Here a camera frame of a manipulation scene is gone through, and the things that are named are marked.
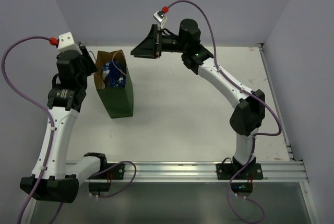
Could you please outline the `green paper bag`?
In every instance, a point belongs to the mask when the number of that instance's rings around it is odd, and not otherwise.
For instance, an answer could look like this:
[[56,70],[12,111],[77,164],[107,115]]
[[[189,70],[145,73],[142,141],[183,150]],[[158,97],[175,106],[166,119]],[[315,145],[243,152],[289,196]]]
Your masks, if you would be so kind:
[[[109,61],[119,61],[126,67],[126,85],[124,88],[105,88],[102,80],[102,68]],[[123,50],[113,52],[98,51],[96,59],[98,69],[94,74],[97,93],[110,118],[132,117],[134,114],[134,91]]]

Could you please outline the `blue snack packet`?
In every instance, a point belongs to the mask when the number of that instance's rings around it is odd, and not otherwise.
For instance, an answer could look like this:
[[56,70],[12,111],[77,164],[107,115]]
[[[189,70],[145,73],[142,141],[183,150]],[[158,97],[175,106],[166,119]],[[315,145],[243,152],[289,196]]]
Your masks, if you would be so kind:
[[102,68],[102,80],[105,88],[124,88],[126,85],[126,67],[114,60],[107,62]]

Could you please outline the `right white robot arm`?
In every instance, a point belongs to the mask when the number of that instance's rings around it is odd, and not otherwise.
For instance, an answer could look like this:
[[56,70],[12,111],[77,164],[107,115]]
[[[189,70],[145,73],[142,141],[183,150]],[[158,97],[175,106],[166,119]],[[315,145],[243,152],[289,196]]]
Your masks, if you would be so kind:
[[148,35],[130,53],[133,57],[150,59],[159,58],[162,52],[180,53],[188,69],[213,85],[228,100],[233,108],[229,122],[236,132],[232,163],[234,169],[239,170],[255,163],[253,135],[265,118],[265,108],[259,102],[259,99],[265,99],[265,94],[260,89],[236,88],[233,85],[236,79],[221,74],[223,69],[201,44],[200,36],[201,30],[193,19],[182,20],[178,34],[171,35],[164,35],[163,30],[153,24]]

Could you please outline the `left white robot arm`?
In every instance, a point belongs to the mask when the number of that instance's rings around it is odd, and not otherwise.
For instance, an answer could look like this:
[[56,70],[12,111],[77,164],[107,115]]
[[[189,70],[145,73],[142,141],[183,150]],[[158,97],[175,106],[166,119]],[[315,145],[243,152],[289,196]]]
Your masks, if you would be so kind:
[[56,57],[58,73],[48,94],[48,120],[39,159],[20,188],[38,201],[72,203],[83,182],[107,168],[105,154],[88,152],[66,169],[71,133],[88,87],[87,78],[97,68],[85,46],[65,50]]

